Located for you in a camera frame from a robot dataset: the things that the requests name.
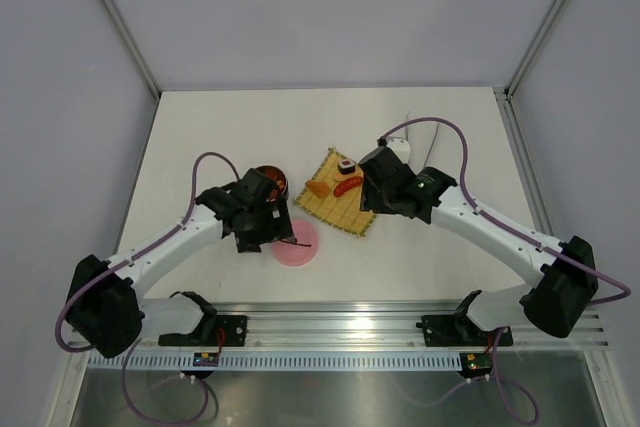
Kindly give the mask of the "red sausage toy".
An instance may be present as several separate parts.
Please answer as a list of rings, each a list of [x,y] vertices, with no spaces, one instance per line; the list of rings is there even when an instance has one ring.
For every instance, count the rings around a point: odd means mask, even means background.
[[[333,190],[333,195],[335,197],[341,197],[347,192],[349,192],[350,190],[360,187],[362,184],[363,184],[362,176],[349,177],[335,186]]]

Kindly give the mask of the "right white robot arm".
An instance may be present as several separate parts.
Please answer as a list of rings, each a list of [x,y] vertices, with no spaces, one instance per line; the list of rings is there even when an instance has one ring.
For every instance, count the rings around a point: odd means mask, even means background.
[[[556,338],[569,336],[598,290],[592,246],[532,231],[467,199],[451,176],[425,167],[414,173],[387,146],[359,163],[361,210],[401,215],[455,233],[509,267],[522,284],[475,290],[448,315],[421,318],[428,346],[479,346],[497,329],[529,323]]]

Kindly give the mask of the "pink round lid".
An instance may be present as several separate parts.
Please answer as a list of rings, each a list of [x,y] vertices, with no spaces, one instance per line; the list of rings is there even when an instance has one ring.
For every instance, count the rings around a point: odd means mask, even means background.
[[[313,225],[305,220],[292,221],[293,240],[281,240],[272,245],[274,258],[286,267],[302,267],[309,263],[319,249],[319,238]]]

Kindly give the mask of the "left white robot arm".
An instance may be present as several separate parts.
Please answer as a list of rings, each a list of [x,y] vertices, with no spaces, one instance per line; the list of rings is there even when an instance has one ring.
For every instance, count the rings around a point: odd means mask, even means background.
[[[62,314],[88,349],[105,358],[156,338],[168,347],[237,347],[247,319],[221,315],[193,291],[164,299],[150,289],[200,250],[233,237],[238,253],[295,238],[287,207],[288,181],[276,168],[249,169],[242,178],[193,195],[184,218],[125,254],[94,255],[76,266]]]

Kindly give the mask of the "round metal lunch box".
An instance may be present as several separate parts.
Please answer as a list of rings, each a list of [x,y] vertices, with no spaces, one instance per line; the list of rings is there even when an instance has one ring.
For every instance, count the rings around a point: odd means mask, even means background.
[[[275,183],[274,189],[269,195],[269,200],[274,201],[278,196],[288,198],[288,180],[284,172],[272,165],[258,166],[257,170]]]

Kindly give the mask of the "red bacon slice toy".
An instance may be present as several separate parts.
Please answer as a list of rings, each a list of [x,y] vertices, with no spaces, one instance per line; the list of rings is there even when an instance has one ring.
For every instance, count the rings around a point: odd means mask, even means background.
[[[287,182],[286,177],[277,169],[268,168],[265,170],[265,175],[271,179],[280,190],[284,190]]]

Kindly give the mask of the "metal tongs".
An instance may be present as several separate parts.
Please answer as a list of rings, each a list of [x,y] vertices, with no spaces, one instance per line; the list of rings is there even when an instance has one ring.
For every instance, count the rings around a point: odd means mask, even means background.
[[[411,147],[412,167],[426,167],[434,160],[442,133],[443,126],[438,122],[415,123],[404,128],[405,138]]]

